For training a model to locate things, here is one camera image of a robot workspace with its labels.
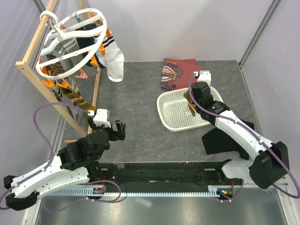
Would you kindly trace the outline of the olive striped sock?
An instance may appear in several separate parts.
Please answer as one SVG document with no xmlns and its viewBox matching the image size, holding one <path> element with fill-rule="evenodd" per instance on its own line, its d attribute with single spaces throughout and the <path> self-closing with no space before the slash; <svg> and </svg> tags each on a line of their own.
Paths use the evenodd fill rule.
<svg viewBox="0 0 300 225">
<path fill-rule="evenodd" d="M 66 97 L 74 106 L 89 111 L 96 110 L 96 108 L 88 103 L 81 95 L 81 92 L 76 82 L 71 78 L 60 79 L 58 81 L 58 87 L 62 91 L 63 97 Z"/>
<path fill-rule="evenodd" d="M 184 93 L 183 97 L 187 100 L 187 105 L 189 107 L 189 110 L 192 113 L 192 115 L 195 117 L 196 114 L 195 104 L 193 103 L 188 90 Z"/>
</svg>

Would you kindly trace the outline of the grey sock black stripes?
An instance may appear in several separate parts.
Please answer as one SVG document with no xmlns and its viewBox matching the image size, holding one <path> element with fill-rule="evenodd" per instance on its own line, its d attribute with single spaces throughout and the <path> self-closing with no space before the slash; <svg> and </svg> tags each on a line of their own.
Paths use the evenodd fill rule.
<svg viewBox="0 0 300 225">
<path fill-rule="evenodd" d="M 73 103 L 73 101 L 71 100 L 72 90 L 70 88 L 63 88 L 63 87 L 59 86 L 58 83 L 61 81 L 62 80 L 54 80 L 53 81 L 55 84 L 55 87 L 52 91 L 55 94 L 56 99 L 59 102 L 63 102 L 63 103 L 69 104 L 69 105 L 75 105 Z M 79 115 L 78 115 L 77 110 L 75 110 L 69 106 L 66 106 L 66 109 L 74 120 L 78 120 Z"/>
</svg>

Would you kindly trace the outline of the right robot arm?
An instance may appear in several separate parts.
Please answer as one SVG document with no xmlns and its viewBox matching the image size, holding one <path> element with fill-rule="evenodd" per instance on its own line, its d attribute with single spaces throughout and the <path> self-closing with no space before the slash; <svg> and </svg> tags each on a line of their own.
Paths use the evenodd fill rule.
<svg viewBox="0 0 300 225">
<path fill-rule="evenodd" d="M 215 101 L 206 82 L 195 82 L 189 88 L 191 98 L 200 116 L 230 136 L 249 155 L 249 161 L 226 162 L 215 172 L 215 180 L 226 184 L 231 179 L 252 180 L 267 189 L 287 175 L 289 160 L 287 147 L 259 135 L 240 120 L 221 101 Z"/>
</svg>

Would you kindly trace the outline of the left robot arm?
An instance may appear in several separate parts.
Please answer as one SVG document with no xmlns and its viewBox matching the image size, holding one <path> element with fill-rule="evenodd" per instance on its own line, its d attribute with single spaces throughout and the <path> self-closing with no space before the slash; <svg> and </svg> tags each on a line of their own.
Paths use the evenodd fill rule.
<svg viewBox="0 0 300 225">
<path fill-rule="evenodd" d="M 103 172 L 99 159 L 110 143 L 125 140 L 126 125 L 116 122 L 116 130 L 101 125 L 96 130 L 53 154 L 49 161 L 19 177 L 3 179 L 6 209 L 20 211 L 37 203 L 45 196 L 78 184 L 99 184 Z"/>
</svg>

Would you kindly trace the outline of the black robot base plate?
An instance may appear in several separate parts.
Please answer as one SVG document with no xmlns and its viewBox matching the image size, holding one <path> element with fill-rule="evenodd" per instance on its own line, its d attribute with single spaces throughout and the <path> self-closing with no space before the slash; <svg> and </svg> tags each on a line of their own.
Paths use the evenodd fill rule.
<svg viewBox="0 0 300 225">
<path fill-rule="evenodd" d="M 229 179 L 222 162 L 128 162 L 100 163 L 92 181 L 113 181 L 123 193 L 207 192 L 209 186 L 238 186 Z"/>
</svg>

